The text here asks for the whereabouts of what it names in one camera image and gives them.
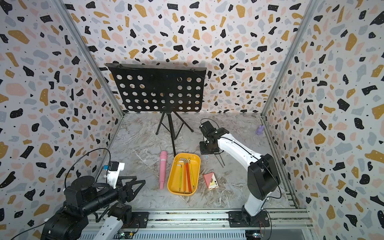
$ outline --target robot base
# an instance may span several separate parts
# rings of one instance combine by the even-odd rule
[[[244,206],[241,211],[228,212],[229,226],[230,227],[263,227],[270,226],[270,219],[266,211],[261,211],[254,217],[251,217],[245,210]]]

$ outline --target gray spot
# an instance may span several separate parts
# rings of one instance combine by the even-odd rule
[[[156,51],[153,55],[155,55],[155,57],[157,57],[159,60],[164,60],[164,53],[160,51]]]
[[[5,23],[7,23],[8,25],[12,26],[12,27],[16,27],[16,22],[10,18],[9,16],[5,16]]]
[[[336,71],[340,72],[341,69],[343,68],[343,59],[342,58],[336,58],[336,65],[335,65],[335,69]]]
[[[324,219],[323,219],[323,216],[321,214],[319,214],[319,219],[318,219],[317,223],[319,224],[319,227],[321,229],[323,229],[323,227],[324,227]]]
[[[356,82],[359,82],[361,80],[361,77],[367,74],[367,65],[363,64],[361,65],[357,71],[356,71],[358,77],[356,79]]]
[[[339,143],[339,145],[337,145],[335,147],[335,150],[336,150],[337,154],[339,154],[339,155],[343,154],[343,153],[346,153],[346,152],[349,152],[352,149],[353,149],[352,144],[350,144],[350,143],[343,143],[343,142]]]
[[[335,95],[336,96],[342,96],[343,94],[344,94],[344,90],[343,89],[338,88],[338,89],[335,90]]]
[[[27,98],[24,100],[24,104],[34,105],[36,103],[37,103],[37,101],[34,99],[31,99],[31,98]]]
[[[73,83],[73,80],[70,75],[63,75],[61,78],[61,82],[67,85],[71,85]]]
[[[54,43],[54,44],[57,44],[57,45],[61,46],[61,44],[56,40],[56,37],[55,37],[55,36],[47,35],[47,37],[48,37],[48,40],[49,40],[51,43]]]
[[[115,12],[117,12],[117,13],[122,13],[122,12],[124,12],[124,6],[125,6],[125,3],[124,3],[124,1],[123,0],[121,0],[120,2],[119,2],[119,4],[117,4],[116,5],[116,7],[115,7]]]
[[[244,27],[244,25],[237,25],[237,29],[239,30],[239,33],[241,33],[241,34],[246,34],[247,33],[247,31],[245,30],[245,27]]]
[[[340,209],[337,209],[336,213],[337,213],[337,215],[339,217],[343,217],[344,216],[344,213]]]
[[[345,28],[345,24],[341,24],[340,26],[336,26],[334,28],[331,28],[329,31],[332,35],[337,35],[340,33],[340,31]]]
[[[239,60],[243,60],[244,57],[245,57],[245,53],[243,51],[238,51],[236,53],[236,57],[239,59]]]
[[[359,35],[363,35],[368,29],[368,25],[361,26],[359,29]]]
[[[321,186],[320,183],[318,183],[318,182],[316,183],[316,187],[319,190],[319,192],[321,192],[321,193],[328,193],[328,190],[325,189],[323,186]]]
[[[264,25],[265,25],[264,21],[263,21],[262,19],[260,19],[260,20],[259,20],[259,23],[257,24],[257,26],[258,26],[262,31],[264,31]]]
[[[226,9],[226,7],[227,7],[227,4],[228,4],[227,1],[223,2],[220,6],[218,6],[218,7],[215,9],[215,11],[216,11],[217,13],[222,13],[222,12],[224,12],[225,9]]]
[[[172,27],[170,26],[171,23],[170,23],[170,21],[169,21],[168,19],[166,19],[166,18],[164,18],[164,25],[166,25],[166,26],[169,28],[169,30],[172,30]]]
[[[25,191],[26,183],[19,183],[16,187],[9,189],[7,193]]]
[[[153,27],[149,24],[144,24],[143,26],[149,33],[155,33],[156,31],[153,29]]]
[[[40,51],[40,50],[35,50],[33,52],[33,55],[35,57],[39,57],[39,58],[44,59],[44,60],[48,59],[48,57],[49,57],[48,54],[46,54],[45,52]]]
[[[320,101],[325,97],[324,88],[318,88],[316,90],[316,100]]]

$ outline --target yellow spot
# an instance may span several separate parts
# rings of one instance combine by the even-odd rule
[[[313,141],[316,145],[319,145],[325,142],[325,137],[321,133],[319,133],[313,137]]]
[[[48,106],[48,89],[47,88],[41,91],[40,101],[43,102],[45,106]]]
[[[223,50],[222,49],[217,49],[212,52],[212,58],[215,58],[219,53],[221,53]]]
[[[8,31],[8,34],[11,37],[16,38],[17,40],[19,40],[20,42],[22,42],[24,44],[28,44],[29,43],[29,39],[24,35],[24,33],[22,31],[10,30],[10,31]]]
[[[193,36],[192,37],[194,39],[200,40],[199,30],[198,29],[195,29],[195,31],[193,32]]]
[[[288,41],[288,35],[289,35],[289,31],[285,30],[285,32],[282,35],[281,39],[283,39],[284,41]]]
[[[245,16],[245,7],[242,5],[236,5],[237,14],[240,18],[243,18]]]
[[[334,41],[332,40],[325,48],[324,51],[327,51],[332,45],[334,44]]]
[[[178,18],[176,16],[176,13],[172,13],[172,19],[174,22],[177,22],[178,21]]]
[[[201,13],[201,12],[195,12],[195,15],[196,15],[196,17],[205,17],[205,18],[207,18],[207,16],[204,14],[204,13]]]
[[[133,49],[132,51],[130,51],[129,52],[130,58],[133,59],[138,52],[139,52],[138,49]]]
[[[41,146],[40,146],[40,149],[39,149],[39,153],[43,157],[49,157],[49,156],[52,155],[53,150],[52,150],[51,146],[48,143],[42,143]]]
[[[101,37],[102,37],[103,39],[106,39],[106,40],[111,40],[111,39],[109,38],[108,34],[107,34],[107,31],[104,30],[104,29],[101,30]]]
[[[384,104],[372,108],[372,113],[375,116],[375,119],[379,119],[384,113]]]
[[[377,68],[373,69],[371,77],[377,78],[380,75],[381,70],[383,70],[383,67],[384,65],[379,65]]]

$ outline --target marble floor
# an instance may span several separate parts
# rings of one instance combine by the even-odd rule
[[[176,154],[180,152],[194,153],[201,158],[199,185],[192,196],[179,196],[170,193],[166,187],[173,149],[169,132],[162,126],[159,134],[155,135],[160,121],[160,113],[128,113],[111,146],[112,160],[124,162],[125,169],[120,176],[137,176],[138,180],[145,179],[146,184],[137,197],[129,204],[135,209],[162,208],[241,208],[250,194],[247,187],[247,172],[232,156],[223,152],[225,166],[220,165],[213,155],[200,155],[199,142],[202,134],[199,130],[202,118],[215,120],[220,127],[225,127],[236,139],[260,154],[271,154],[271,149],[265,133],[256,135],[255,130],[261,125],[259,115],[255,114],[180,114],[194,130],[191,132],[183,126],[175,141]],[[172,114],[175,131],[181,126],[181,121]],[[163,123],[168,127],[165,118]],[[164,189],[159,189],[160,152],[168,152],[166,182]],[[214,172],[219,188],[207,190],[204,174]],[[269,199],[265,208],[291,208],[288,197],[280,185],[283,196],[281,199]],[[272,196],[278,197],[276,189]]]

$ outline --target tripod leg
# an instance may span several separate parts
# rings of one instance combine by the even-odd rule
[[[177,112],[173,112],[188,128],[193,132],[192,128],[180,117],[180,115],[177,114]]]
[[[173,147],[173,155],[176,157],[176,149],[175,149],[175,129],[173,128],[173,123],[172,123],[172,117],[171,117],[171,112],[167,113],[168,115],[168,123],[169,123],[169,130],[170,130],[170,138],[172,140],[172,147]]]
[[[164,111],[163,114],[161,115],[161,119],[160,119],[160,122],[159,122],[159,126],[157,127],[157,131],[156,131],[156,135],[159,134],[159,130],[160,130],[161,123],[163,122],[164,114],[165,114],[165,111]]]

